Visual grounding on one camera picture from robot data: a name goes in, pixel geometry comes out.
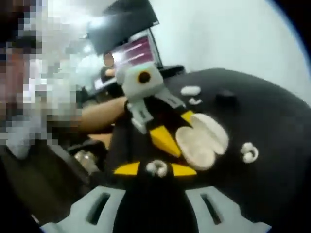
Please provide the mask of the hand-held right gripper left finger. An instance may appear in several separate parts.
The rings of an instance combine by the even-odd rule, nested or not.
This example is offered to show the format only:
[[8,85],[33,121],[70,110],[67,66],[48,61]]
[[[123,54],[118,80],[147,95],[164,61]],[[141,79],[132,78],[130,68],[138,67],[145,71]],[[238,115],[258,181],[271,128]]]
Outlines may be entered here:
[[58,223],[46,223],[45,233],[112,233],[125,191],[99,186],[75,202]]

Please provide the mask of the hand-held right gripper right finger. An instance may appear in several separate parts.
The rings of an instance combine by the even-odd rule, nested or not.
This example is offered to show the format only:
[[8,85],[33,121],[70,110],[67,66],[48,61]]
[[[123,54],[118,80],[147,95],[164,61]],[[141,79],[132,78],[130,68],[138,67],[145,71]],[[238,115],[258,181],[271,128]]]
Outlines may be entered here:
[[213,186],[183,190],[157,188],[155,222],[161,233],[266,233],[266,223],[252,222],[240,207]]

